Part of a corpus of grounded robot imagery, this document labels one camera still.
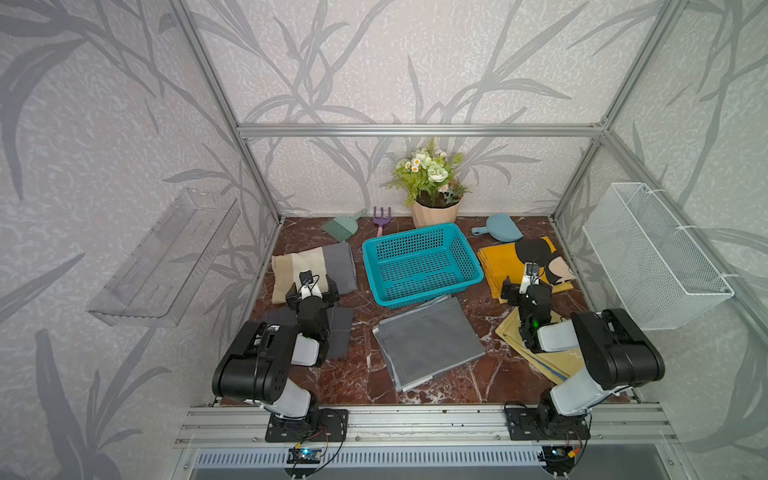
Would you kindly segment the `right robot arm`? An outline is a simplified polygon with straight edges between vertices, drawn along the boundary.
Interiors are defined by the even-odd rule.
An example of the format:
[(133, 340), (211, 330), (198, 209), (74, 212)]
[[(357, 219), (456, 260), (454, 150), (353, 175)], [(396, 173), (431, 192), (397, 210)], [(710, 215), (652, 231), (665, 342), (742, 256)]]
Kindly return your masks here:
[(575, 312), (553, 322), (552, 286), (540, 280), (539, 266), (527, 263), (519, 284), (505, 279), (501, 297), (518, 311), (522, 344), (532, 353), (577, 349), (584, 366), (546, 391), (535, 410), (541, 430), (567, 427), (586, 417), (609, 396), (659, 381), (665, 374), (661, 354), (623, 309)]

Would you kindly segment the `pale yellow pillowcase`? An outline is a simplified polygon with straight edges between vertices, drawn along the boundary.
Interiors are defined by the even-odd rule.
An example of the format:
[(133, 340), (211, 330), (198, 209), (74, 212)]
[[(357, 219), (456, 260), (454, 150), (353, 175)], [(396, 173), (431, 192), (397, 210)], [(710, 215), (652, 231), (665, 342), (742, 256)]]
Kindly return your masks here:
[(533, 353), (524, 346), (519, 327), (519, 308), (514, 307), (496, 328), (495, 333), (519, 353), (534, 370), (537, 370), (556, 385), (564, 383), (585, 366), (581, 351), (578, 348), (554, 353)]

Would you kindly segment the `dark grey checked pillowcase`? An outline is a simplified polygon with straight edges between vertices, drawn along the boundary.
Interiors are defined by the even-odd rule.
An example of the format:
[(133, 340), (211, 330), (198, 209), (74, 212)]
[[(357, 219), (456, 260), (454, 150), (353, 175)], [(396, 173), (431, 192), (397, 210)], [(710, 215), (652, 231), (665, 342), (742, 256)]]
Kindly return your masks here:
[[(326, 360), (336, 360), (346, 356), (355, 312), (352, 308), (334, 307), (328, 310), (330, 335)], [(288, 307), (267, 311), (261, 320), (267, 324), (296, 326), (298, 320)]]

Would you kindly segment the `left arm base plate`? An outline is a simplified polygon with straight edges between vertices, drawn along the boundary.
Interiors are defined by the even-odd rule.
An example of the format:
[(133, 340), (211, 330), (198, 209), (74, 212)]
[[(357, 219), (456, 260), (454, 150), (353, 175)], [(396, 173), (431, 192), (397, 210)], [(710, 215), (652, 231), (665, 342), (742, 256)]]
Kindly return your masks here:
[(342, 442), (346, 439), (349, 411), (321, 408), (302, 418), (271, 414), (267, 426), (267, 443)]

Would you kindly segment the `orange cartoon pillowcase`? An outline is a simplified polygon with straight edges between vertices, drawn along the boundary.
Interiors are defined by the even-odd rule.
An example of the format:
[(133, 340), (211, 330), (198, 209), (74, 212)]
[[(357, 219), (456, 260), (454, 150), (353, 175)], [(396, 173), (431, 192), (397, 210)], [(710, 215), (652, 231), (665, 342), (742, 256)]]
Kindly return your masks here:
[(540, 281), (552, 286), (553, 293), (571, 290), (575, 275), (548, 237), (521, 239), (514, 243), (490, 246), (477, 252), (489, 284), (491, 296), (500, 303), (503, 282), (520, 284), (526, 263), (539, 266)]

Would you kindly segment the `teal plastic basket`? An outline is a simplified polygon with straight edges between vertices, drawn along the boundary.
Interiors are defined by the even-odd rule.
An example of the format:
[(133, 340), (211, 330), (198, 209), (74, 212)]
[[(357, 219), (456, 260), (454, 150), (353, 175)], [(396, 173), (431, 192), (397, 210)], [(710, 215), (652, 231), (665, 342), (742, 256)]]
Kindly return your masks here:
[(389, 309), (460, 293), (484, 279), (475, 252), (454, 223), (369, 239), (362, 254), (372, 295)]

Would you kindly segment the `plain grey pillowcase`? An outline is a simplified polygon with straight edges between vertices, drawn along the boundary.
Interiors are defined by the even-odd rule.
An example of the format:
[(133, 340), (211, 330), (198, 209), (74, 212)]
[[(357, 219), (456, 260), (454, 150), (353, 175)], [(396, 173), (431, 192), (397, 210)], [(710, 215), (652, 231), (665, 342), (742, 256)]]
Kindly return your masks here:
[(373, 328), (398, 392), (407, 392), (485, 355), (459, 300), (443, 296)]

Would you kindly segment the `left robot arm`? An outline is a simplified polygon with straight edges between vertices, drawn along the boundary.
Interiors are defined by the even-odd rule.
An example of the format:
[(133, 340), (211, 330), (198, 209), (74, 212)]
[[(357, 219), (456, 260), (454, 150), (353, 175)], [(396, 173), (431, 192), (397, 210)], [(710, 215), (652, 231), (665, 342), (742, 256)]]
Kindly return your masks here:
[[(325, 280), (323, 292), (320, 281)], [(248, 321), (243, 324), (212, 378), (213, 394), (254, 401), (273, 415), (304, 420), (316, 410), (313, 394), (289, 378), (293, 366), (315, 367), (325, 360), (331, 335), (328, 311), (339, 300), (330, 276), (306, 270), (286, 294), (291, 325)]]

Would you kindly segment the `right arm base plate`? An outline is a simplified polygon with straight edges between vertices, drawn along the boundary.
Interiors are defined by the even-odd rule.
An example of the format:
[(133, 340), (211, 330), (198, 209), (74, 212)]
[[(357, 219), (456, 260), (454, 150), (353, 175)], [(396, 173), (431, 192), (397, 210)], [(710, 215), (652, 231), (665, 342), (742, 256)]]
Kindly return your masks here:
[(545, 403), (535, 408), (507, 403), (503, 414), (511, 440), (586, 441), (591, 438), (585, 415), (564, 416)]

